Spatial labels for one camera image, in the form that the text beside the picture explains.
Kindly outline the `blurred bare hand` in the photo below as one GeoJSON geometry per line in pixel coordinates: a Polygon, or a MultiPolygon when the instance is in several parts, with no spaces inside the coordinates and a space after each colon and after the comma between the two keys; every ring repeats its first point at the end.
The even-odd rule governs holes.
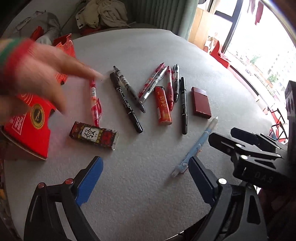
{"type": "Polygon", "coordinates": [[[1,40],[1,123],[30,108],[18,94],[35,94],[66,112],[66,98],[56,76],[103,80],[104,76],[56,47],[30,39],[1,40]]]}

